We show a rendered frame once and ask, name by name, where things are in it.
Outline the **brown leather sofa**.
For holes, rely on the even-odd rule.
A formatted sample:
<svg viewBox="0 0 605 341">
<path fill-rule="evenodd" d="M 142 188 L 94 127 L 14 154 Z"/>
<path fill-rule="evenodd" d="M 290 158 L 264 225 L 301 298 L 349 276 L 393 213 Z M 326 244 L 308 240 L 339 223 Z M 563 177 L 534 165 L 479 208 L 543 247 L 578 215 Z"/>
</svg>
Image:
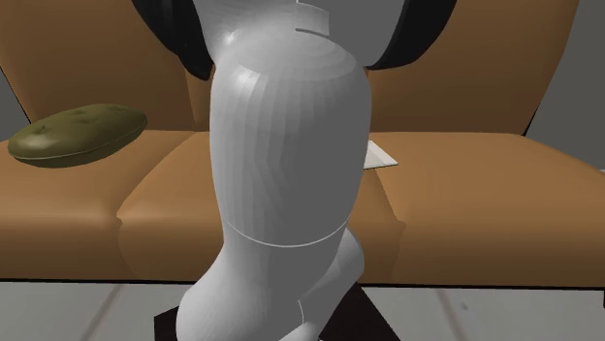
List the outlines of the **brown leather sofa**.
<svg viewBox="0 0 605 341">
<path fill-rule="evenodd" d="M 605 174 L 523 135 L 579 0 L 458 0 L 414 63 L 370 71 L 368 170 L 350 220 L 362 282 L 605 287 Z M 0 70 L 31 120 L 94 103 L 147 129 L 98 162 L 41 169 L 0 142 L 0 279 L 193 282 L 222 244 L 207 82 L 131 0 L 0 0 Z"/>
</svg>

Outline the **dark robot stand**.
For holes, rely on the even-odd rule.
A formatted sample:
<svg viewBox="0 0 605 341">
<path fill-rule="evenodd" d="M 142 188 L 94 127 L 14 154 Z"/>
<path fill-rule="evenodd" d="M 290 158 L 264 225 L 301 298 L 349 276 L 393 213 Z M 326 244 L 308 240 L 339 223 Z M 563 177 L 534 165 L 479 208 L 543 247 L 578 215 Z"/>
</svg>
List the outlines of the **dark robot stand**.
<svg viewBox="0 0 605 341">
<path fill-rule="evenodd" d="M 177 341 L 178 307 L 154 317 L 154 341 Z M 317 341 L 401 341 L 359 284 L 336 307 Z"/>
</svg>

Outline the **olive green round cushion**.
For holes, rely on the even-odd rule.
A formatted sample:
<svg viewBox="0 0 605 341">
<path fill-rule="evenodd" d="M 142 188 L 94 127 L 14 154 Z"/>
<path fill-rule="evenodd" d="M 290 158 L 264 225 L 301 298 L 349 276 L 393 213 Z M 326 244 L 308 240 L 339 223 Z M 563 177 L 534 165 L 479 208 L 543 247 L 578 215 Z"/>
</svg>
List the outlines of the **olive green round cushion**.
<svg viewBox="0 0 605 341">
<path fill-rule="evenodd" d="M 69 168 L 106 158 L 134 141 L 146 115 L 117 104 L 71 108 L 40 119 L 8 140 L 8 152 L 39 168 Z"/>
</svg>

